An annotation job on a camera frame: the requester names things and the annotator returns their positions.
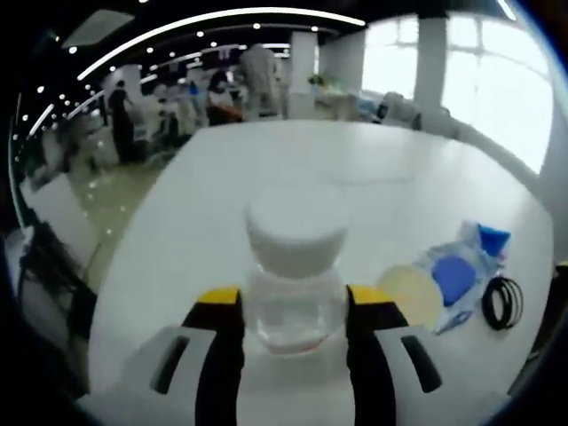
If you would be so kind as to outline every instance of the floor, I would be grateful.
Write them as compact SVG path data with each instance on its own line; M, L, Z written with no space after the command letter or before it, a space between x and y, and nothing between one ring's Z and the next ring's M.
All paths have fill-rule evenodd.
M86 278L98 293L122 234L164 164L116 166L91 171L86 163L72 165L71 185L99 237Z

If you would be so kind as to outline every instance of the white lab coat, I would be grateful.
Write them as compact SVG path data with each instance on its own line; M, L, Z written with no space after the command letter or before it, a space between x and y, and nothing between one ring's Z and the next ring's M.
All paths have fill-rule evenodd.
M262 44L253 45L241 56L240 72L248 89L248 110L251 118L257 118L261 111L279 114L274 53L265 49Z

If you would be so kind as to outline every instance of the black cable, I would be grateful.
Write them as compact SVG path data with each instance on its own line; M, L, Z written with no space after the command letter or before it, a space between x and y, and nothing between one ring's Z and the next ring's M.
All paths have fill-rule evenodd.
M500 318L495 314L493 294L497 293L503 305ZM481 310L485 321L494 330L508 330L513 328L523 315L525 301L523 291L512 279L495 277L489 281L481 299Z

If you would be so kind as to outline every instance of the person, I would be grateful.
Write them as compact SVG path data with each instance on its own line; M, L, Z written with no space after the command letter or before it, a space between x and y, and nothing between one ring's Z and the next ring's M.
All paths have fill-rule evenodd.
M242 121L242 112L234 106L231 93L227 90L228 85L225 71L218 70L211 77L207 93L210 126Z
M125 102L133 105L126 90L124 80L116 84L116 89L108 99L108 106L113 117L113 138L116 153L121 164L135 161L134 153L134 124L126 111Z
M248 89L248 109L253 117L261 113L280 113L276 95L277 71L274 53L262 44L254 44L242 54L239 73Z

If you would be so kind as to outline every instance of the table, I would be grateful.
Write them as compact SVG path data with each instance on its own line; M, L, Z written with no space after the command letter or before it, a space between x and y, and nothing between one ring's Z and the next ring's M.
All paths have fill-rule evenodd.
M509 230L506 274L525 294L519 324L492 331L481 312L438 337L497 391L516 379L537 335L552 274L548 212L473 146L354 122L255 122L200 130L142 201L95 310L92 391L115 383L132 352L181 324L208 288L242 283L252 264L242 211L263 185L337 185L351 208L339 272L373 284L395 264L455 238L464 219Z

